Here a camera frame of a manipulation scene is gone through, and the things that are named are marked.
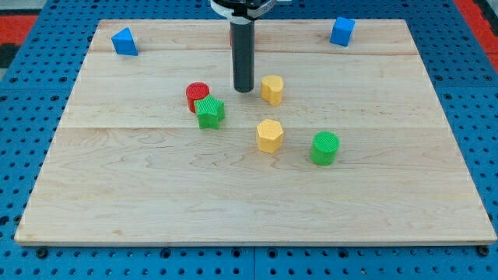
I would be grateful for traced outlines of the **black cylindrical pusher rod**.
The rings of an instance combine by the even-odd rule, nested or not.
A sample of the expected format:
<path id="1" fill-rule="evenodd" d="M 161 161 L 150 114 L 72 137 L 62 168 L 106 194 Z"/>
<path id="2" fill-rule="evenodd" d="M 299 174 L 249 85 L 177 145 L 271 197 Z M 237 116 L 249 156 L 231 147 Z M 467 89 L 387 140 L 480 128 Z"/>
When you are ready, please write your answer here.
<path id="1" fill-rule="evenodd" d="M 239 93 L 254 88 L 254 21 L 241 16 L 230 20 L 233 87 Z"/>

